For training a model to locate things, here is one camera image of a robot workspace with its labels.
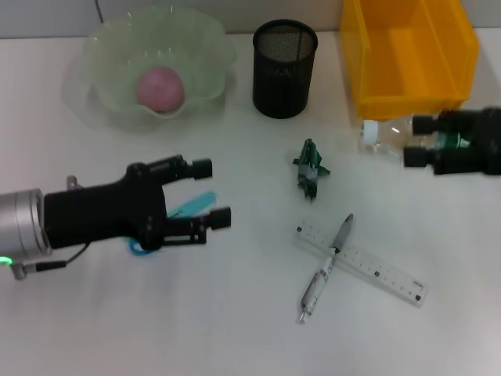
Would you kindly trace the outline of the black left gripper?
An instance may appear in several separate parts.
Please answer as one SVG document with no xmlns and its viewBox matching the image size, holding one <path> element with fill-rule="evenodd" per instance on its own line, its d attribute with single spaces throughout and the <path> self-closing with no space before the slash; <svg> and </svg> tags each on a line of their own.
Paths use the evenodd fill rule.
<svg viewBox="0 0 501 376">
<path fill-rule="evenodd" d="M 207 230 L 232 223 L 230 207 L 196 217 L 165 219 L 161 183 L 212 177 L 211 159 L 188 163 L 181 154 L 150 164 L 132 164 L 125 175 L 101 186 L 44 197 L 44 228 L 53 249 L 115 237 L 135 238 L 146 250 L 164 246 L 206 244 Z"/>
</svg>

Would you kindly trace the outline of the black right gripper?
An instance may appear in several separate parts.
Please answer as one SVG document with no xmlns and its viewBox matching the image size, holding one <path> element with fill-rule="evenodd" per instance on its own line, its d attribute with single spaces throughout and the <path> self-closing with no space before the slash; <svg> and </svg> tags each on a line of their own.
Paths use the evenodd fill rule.
<svg viewBox="0 0 501 376">
<path fill-rule="evenodd" d="M 500 109 L 450 110 L 436 115 L 413 115 L 413 134 L 436 132 L 459 134 L 470 142 L 465 148 L 429 150 L 420 147 L 403 149 L 407 168 L 431 166 L 435 175 L 481 172 L 500 174 Z"/>
</svg>

